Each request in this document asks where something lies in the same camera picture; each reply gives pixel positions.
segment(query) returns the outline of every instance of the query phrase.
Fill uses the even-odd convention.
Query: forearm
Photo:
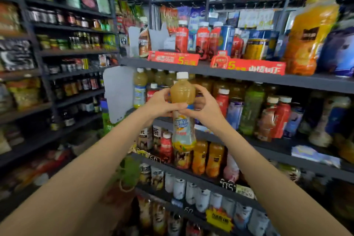
[[[136,110],[0,224],[0,235],[73,235],[147,121]]]
[[[281,235],[351,235],[306,192],[271,165],[226,121],[217,126],[215,134],[228,147],[258,201]]]

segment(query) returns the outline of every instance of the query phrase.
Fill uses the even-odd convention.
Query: red bottle
[[[279,96],[279,104],[275,110],[275,128],[273,129],[273,138],[281,138],[291,114],[291,97]]]
[[[218,54],[219,36],[220,36],[221,27],[223,25],[224,24],[222,22],[215,22],[214,28],[210,32],[209,48],[208,48],[208,55],[210,60],[213,58],[214,55]]]
[[[151,83],[150,88],[146,93],[146,101],[149,101],[150,98],[153,97],[154,93],[156,93],[157,91],[159,91],[159,88],[157,87],[157,83]]]
[[[171,133],[165,132],[161,138],[160,159],[163,163],[172,163],[173,146]]]
[[[235,29],[235,36],[234,40],[232,41],[232,48],[231,48],[231,58],[240,59],[242,55],[242,50],[244,46],[244,41],[241,38],[242,30],[239,28]]]
[[[188,35],[189,30],[187,28],[188,21],[179,20],[178,28],[176,32],[176,46],[175,50],[178,53],[186,53],[188,50]]]
[[[195,53],[200,55],[200,60],[206,60],[208,57],[209,37],[209,23],[199,23],[199,29],[197,32],[197,39],[195,43]]]
[[[219,89],[219,93],[216,96],[216,101],[219,104],[221,113],[226,118],[227,108],[229,107],[229,93],[228,89]]]

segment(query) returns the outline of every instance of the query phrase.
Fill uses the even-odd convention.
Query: metal shelf
[[[41,148],[42,146],[59,139],[60,137],[71,133],[72,131],[89,124],[90,122],[101,118],[101,114],[95,114],[76,122],[73,126],[63,128],[59,131],[45,130],[39,134],[32,136],[23,143],[14,146],[13,150],[0,155],[0,168],[5,167],[18,158],[24,157],[27,154]]]
[[[73,72],[67,72],[67,73],[60,73],[60,74],[52,74],[49,76],[50,80],[56,80],[59,78],[66,78],[66,77],[74,77],[78,75],[84,75],[84,74],[89,74],[89,73],[96,73],[96,72],[103,72],[107,68],[115,67],[117,65],[111,65],[107,67],[97,67],[93,69],[81,69],[81,70],[76,70]]]
[[[0,115],[0,125],[15,121],[17,119],[23,118],[25,116],[29,116],[47,109],[50,109],[52,103],[44,103],[37,106],[33,106],[32,108],[23,110],[23,111],[10,111]]]
[[[86,55],[86,54],[113,54],[118,53],[119,50],[41,50],[39,52],[42,57],[51,56],[69,56],[69,55]]]
[[[34,27],[37,28],[49,28],[49,29],[59,29],[59,30],[66,30],[66,31],[79,31],[79,32],[90,32],[90,33],[103,33],[103,34],[116,34],[111,31],[99,31],[94,30],[91,28],[83,28],[83,27],[73,27],[73,26],[66,26],[66,25],[51,25],[46,23],[33,23]]]
[[[104,89],[99,89],[99,90],[94,90],[94,91],[87,91],[85,93],[81,93],[81,94],[77,94],[71,98],[67,98],[66,100],[64,100],[63,102],[60,102],[57,104],[58,107],[64,107],[64,106],[68,106],[70,104],[74,104],[76,102],[85,100],[87,98],[99,95],[104,93]]]
[[[236,192],[224,189],[223,187],[219,186],[218,185],[218,182],[220,181],[219,179],[211,179],[207,176],[197,176],[191,170],[177,169],[173,165],[159,163],[152,159],[143,157],[137,153],[130,153],[130,155],[134,159],[139,160],[142,163],[147,163],[153,167],[159,168],[160,170],[168,172],[175,177],[183,178],[188,182],[192,182],[196,184],[198,187],[201,187],[202,189],[208,189],[211,192],[218,193],[222,196],[233,199],[243,205],[251,206],[252,208],[255,208],[260,211],[265,211],[263,207],[259,204],[259,202],[257,202],[256,200],[247,198],[246,196],[237,194]]]
[[[39,77],[41,75],[38,68],[30,70],[20,70],[12,72],[1,72],[0,82],[3,81],[16,81],[24,78]]]
[[[171,118],[155,119],[153,125],[163,127],[169,131],[173,131],[173,123]],[[218,144],[224,144],[219,137],[214,134],[195,130],[195,135],[198,140],[206,140]],[[354,165],[342,160],[342,169],[330,167],[325,164],[312,162],[307,159],[291,156],[291,148],[297,145],[308,145],[316,148],[306,140],[301,139],[275,139],[272,142],[263,142],[252,136],[244,136],[244,138],[265,158],[272,159],[278,162],[287,163],[299,168],[303,168],[314,173],[337,178],[340,180],[354,183]]]
[[[196,214],[185,211],[184,210],[185,206],[190,207],[187,203],[185,202],[183,203],[183,208],[179,208],[178,206],[172,204],[171,203],[172,196],[171,194],[167,193],[165,190],[156,191],[151,186],[138,184],[137,187],[135,188],[135,191],[137,194],[141,195],[142,197],[151,198],[151,200],[158,201],[159,203],[163,204],[167,211],[172,211],[175,214],[178,214],[181,217],[186,218],[187,220],[190,220],[193,223],[198,224],[201,227],[201,229],[213,231],[219,236],[230,235],[226,231],[211,225],[206,220],[203,220],[201,217],[197,216]],[[251,235],[248,231],[237,230],[235,233],[237,236]]]
[[[143,58],[121,58],[120,64],[132,67],[149,67],[163,70],[185,71],[207,76],[234,78],[254,82],[272,83],[286,86],[303,87],[323,91],[336,91],[354,94],[354,78],[336,77],[330,74],[314,74],[312,76],[284,76],[249,71],[235,71],[221,68],[211,68],[210,62],[199,61],[197,66],[166,64],[148,61]]]
[[[25,0],[27,3],[33,3],[33,4],[39,4],[39,5],[45,5],[45,6],[50,6],[53,8],[58,8],[58,9],[64,9],[68,11],[75,11],[75,12],[80,12],[88,15],[95,15],[95,16],[100,16],[100,17],[106,17],[106,18],[111,18],[110,14],[105,14],[97,11],[91,11],[91,10],[86,10],[86,9],[78,9],[74,8],[65,4],[60,4],[52,1],[46,1],[46,0]]]

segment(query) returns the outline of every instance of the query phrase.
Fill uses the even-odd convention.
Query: white bottle cap
[[[279,101],[279,98],[275,97],[275,96],[268,96],[268,98],[267,98],[267,102],[270,104],[277,104],[278,101]]]
[[[188,79],[188,72],[177,72],[177,79]]]
[[[223,25],[224,25],[223,22],[215,22],[213,26],[215,27],[215,26],[223,26]]]
[[[219,89],[219,94],[228,95],[229,93],[230,93],[230,90],[228,90],[228,89]]]
[[[200,22],[199,26],[208,27],[209,23],[208,22]]]
[[[166,139],[170,139],[171,138],[171,133],[170,132],[165,132],[163,136]]]
[[[282,103],[291,103],[291,99],[289,96],[279,96],[279,101]]]
[[[179,24],[179,25],[188,25],[188,21],[186,21],[186,20],[179,20],[179,21],[178,21],[178,24]]]

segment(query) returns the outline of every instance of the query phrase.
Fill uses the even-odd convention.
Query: red price sign
[[[223,68],[237,71],[251,71],[266,74],[285,74],[286,64],[283,62],[273,62],[265,60],[246,60],[246,59],[231,59],[226,56],[224,51],[219,51],[219,54],[211,60],[210,67]]]
[[[168,51],[150,51],[149,61],[168,63],[168,64],[179,64],[179,65],[198,65],[199,54],[192,53],[174,53]]]

